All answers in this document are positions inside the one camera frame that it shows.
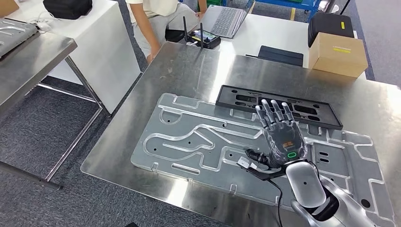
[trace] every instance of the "khaki pants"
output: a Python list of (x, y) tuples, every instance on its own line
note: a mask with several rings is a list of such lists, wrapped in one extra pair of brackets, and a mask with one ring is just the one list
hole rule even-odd
[[(166, 29), (181, 31), (184, 30), (183, 16), (185, 16), (188, 31), (193, 29), (199, 23), (198, 18), (195, 16), (195, 12), (187, 5), (182, 3), (178, 3), (175, 12), (169, 16), (155, 16), (149, 18), (149, 22), (152, 25), (153, 32), (155, 33), (155, 36), (160, 43), (160, 46), (162, 46), (166, 42)], [(148, 57), (151, 50), (148, 41), (143, 36), (137, 23), (133, 23), (133, 28), (134, 37), (140, 49), (142, 50), (145, 57)]]

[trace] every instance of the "laptop keyboard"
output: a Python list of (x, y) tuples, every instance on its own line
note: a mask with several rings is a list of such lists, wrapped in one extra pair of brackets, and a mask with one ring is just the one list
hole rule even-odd
[(236, 13), (237, 9), (223, 8), (217, 18), (217, 21), (212, 27), (211, 33), (215, 35), (227, 35)]

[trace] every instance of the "black bag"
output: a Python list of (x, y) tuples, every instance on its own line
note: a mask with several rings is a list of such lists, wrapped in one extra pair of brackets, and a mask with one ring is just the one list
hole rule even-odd
[(351, 18), (329, 13), (316, 13), (308, 26), (308, 45), (312, 46), (319, 32), (354, 38)]
[(54, 17), (70, 20), (87, 15), (92, 9), (92, 0), (44, 0), (43, 4)]

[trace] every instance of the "white shirt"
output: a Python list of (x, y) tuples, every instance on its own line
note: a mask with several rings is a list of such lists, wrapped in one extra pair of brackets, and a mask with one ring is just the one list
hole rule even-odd
[(132, 13), (130, 4), (143, 4), (143, 10), (149, 17), (162, 15), (168, 16), (175, 12), (177, 8), (177, 0), (125, 0), (127, 2), (128, 11), (130, 12), (131, 22), (135, 23), (135, 17)]

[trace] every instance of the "yellow label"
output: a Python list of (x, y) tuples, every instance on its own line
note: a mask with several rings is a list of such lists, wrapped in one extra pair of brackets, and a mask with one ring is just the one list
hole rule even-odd
[(335, 50), (335, 51), (339, 51), (339, 52), (344, 52), (344, 53), (351, 53), (351, 51), (350, 50), (345, 50), (345, 49), (340, 49), (340, 48), (333, 48), (333, 50)]

